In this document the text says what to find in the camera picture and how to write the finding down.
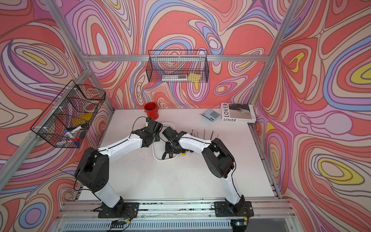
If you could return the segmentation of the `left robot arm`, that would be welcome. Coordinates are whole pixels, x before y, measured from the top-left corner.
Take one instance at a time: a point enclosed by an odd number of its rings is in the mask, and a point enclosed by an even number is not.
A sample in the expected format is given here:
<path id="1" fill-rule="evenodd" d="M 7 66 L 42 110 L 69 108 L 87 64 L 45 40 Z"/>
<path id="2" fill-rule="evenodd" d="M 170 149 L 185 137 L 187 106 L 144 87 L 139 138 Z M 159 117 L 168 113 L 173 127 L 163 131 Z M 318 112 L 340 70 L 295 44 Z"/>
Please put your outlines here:
<path id="1" fill-rule="evenodd" d="M 109 183 L 109 169 L 115 161 L 133 151 L 152 145 L 163 124 L 146 118 L 146 126 L 132 130 L 129 136 L 102 148 L 87 148 L 77 166 L 74 177 L 87 187 L 103 204 L 116 207 L 121 197 Z"/>

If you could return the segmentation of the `white Lover book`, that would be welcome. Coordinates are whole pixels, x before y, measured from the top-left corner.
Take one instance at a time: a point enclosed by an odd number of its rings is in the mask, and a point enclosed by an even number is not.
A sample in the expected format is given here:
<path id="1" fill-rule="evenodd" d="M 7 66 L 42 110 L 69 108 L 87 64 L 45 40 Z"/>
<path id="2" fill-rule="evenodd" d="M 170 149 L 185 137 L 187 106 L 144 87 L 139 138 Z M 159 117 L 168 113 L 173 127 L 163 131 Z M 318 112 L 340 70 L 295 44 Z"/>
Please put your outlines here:
<path id="1" fill-rule="evenodd" d="M 222 103 L 221 115 L 225 122 L 255 123 L 257 120 L 251 104 Z"/>

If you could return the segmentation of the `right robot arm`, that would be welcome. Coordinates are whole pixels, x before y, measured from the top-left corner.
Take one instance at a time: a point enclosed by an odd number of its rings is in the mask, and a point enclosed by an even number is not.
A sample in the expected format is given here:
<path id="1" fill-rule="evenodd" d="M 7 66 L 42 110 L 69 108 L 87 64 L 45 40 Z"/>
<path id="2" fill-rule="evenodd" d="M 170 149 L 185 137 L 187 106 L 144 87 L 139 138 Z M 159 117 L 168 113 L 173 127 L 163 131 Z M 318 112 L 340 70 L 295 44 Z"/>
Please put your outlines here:
<path id="1" fill-rule="evenodd" d="M 233 180 L 235 159 L 224 143 L 219 138 L 202 140 L 185 131 L 177 132 L 171 127 L 167 127 L 162 134 L 167 139 L 168 154 L 193 151 L 203 156 L 209 171 L 221 180 L 228 207 L 231 211 L 236 211 L 243 203 L 243 197 Z"/>

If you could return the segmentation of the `white marker left basket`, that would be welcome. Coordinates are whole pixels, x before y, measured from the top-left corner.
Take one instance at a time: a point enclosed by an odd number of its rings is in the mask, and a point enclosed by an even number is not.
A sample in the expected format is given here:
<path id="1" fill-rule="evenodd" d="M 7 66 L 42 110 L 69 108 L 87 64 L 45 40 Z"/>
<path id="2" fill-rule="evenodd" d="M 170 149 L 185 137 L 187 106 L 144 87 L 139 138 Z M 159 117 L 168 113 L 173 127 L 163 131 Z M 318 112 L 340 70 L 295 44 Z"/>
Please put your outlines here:
<path id="1" fill-rule="evenodd" d="M 84 124 L 81 124 L 77 127 L 74 127 L 74 128 L 68 128 L 66 129 L 64 132 L 65 134 L 69 137 L 69 138 L 72 138 L 74 139 L 75 137 L 73 136 L 75 133 L 77 133 L 78 131 L 81 131 L 81 130 L 85 130 L 86 128 L 88 127 L 88 124 L 87 123 L 84 123 Z"/>

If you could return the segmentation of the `white plastic storage box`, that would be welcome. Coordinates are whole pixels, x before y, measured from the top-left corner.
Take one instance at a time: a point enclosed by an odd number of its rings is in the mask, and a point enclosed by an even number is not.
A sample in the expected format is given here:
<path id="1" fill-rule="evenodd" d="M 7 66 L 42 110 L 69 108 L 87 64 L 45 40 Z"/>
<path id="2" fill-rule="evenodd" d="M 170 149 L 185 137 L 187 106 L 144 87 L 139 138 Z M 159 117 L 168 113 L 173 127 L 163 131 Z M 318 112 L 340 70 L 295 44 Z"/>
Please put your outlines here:
<path id="1" fill-rule="evenodd" d="M 164 159 L 162 159 L 163 154 L 165 152 L 166 142 L 168 141 L 168 139 L 166 139 L 164 137 L 164 135 L 162 134 L 162 132 L 166 128 L 168 128 L 168 127 L 170 127 L 173 130 L 175 130 L 175 126 L 173 124 L 168 123 L 168 122 L 163 123 L 163 128 L 162 128 L 161 132 L 159 133 L 159 141 L 154 142 L 151 145 L 153 157 L 154 157 L 154 159 L 156 161 L 170 161 L 170 160 L 173 160 L 173 159 L 175 159 L 175 158 L 177 158 L 179 156 L 179 154 L 173 154 L 173 157 L 170 158 L 169 157 L 169 154 L 166 154 L 166 156 L 164 157 Z"/>

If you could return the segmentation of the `yellow item left basket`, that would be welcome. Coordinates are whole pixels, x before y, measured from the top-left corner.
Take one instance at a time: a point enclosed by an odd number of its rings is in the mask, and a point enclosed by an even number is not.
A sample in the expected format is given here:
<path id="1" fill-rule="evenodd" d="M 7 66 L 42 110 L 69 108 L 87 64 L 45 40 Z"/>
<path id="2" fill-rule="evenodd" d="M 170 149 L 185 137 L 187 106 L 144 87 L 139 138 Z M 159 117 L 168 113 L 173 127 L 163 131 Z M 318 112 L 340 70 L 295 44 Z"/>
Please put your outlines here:
<path id="1" fill-rule="evenodd" d="M 71 120 L 71 124 L 74 127 L 78 127 L 82 124 L 89 123 L 92 116 L 93 116 L 93 113 L 89 112 L 89 113 L 85 113 L 77 117 L 73 117 Z"/>

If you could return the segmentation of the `yellow sponge in basket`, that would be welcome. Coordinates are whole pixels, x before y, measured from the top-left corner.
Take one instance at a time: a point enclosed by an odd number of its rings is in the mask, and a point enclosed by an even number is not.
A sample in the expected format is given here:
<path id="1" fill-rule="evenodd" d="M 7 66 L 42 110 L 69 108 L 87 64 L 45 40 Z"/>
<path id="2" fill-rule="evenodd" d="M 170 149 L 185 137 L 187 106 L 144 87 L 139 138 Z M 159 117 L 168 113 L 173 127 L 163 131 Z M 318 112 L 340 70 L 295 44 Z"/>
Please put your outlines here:
<path id="1" fill-rule="evenodd" d="M 201 74 L 190 73 L 187 76 L 187 81 L 198 83 L 198 82 L 200 82 L 201 78 L 202 78 L 202 75 Z"/>

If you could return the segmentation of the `red metal cup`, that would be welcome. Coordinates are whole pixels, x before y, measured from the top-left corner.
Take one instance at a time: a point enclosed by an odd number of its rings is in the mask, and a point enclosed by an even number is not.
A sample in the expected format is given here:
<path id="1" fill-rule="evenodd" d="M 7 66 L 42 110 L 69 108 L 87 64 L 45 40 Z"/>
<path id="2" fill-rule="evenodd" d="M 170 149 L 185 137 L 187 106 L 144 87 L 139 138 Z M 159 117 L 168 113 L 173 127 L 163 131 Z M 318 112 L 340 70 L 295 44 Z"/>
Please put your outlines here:
<path id="1" fill-rule="evenodd" d="M 152 120 L 157 120 L 159 117 L 158 106 L 154 102 L 149 102 L 144 106 L 146 116 Z"/>

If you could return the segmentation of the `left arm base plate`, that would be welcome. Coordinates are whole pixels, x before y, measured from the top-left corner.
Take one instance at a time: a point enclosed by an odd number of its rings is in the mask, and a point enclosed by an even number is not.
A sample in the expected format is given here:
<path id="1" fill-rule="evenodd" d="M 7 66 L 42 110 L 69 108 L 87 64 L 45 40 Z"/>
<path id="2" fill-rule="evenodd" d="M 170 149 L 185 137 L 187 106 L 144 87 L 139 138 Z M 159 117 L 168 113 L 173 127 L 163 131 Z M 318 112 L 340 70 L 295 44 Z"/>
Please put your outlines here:
<path id="1" fill-rule="evenodd" d="M 98 218 L 136 218 L 139 211 L 139 203 L 119 202 L 113 208 L 102 203 Z"/>

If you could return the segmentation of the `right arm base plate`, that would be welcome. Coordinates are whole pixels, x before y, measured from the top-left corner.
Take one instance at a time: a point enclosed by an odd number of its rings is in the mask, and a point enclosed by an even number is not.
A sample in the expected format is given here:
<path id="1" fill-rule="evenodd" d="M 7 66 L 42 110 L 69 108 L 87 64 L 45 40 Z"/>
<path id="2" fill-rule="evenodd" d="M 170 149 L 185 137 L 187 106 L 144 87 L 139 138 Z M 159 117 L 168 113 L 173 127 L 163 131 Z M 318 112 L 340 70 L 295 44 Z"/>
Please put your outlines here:
<path id="1" fill-rule="evenodd" d="M 250 201 L 243 203 L 238 203 L 232 205 L 227 201 L 224 202 L 214 202 L 211 205 L 211 209 L 214 210 L 216 217 L 253 217 L 254 210 Z"/>

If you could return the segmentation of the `grey calculator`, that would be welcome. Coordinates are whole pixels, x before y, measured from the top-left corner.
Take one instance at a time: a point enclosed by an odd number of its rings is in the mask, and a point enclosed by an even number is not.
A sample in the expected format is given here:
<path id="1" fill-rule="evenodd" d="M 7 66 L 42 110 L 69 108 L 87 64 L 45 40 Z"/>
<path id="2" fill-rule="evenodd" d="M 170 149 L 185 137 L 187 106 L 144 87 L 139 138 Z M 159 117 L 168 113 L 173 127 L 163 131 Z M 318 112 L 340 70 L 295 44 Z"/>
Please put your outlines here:
<path id="1" fill-rule="evenodd" d="M 213 109 L 207 109 L 202 113 L 202 116 L 210 122 L 215 122 L 221 115 Z"/>

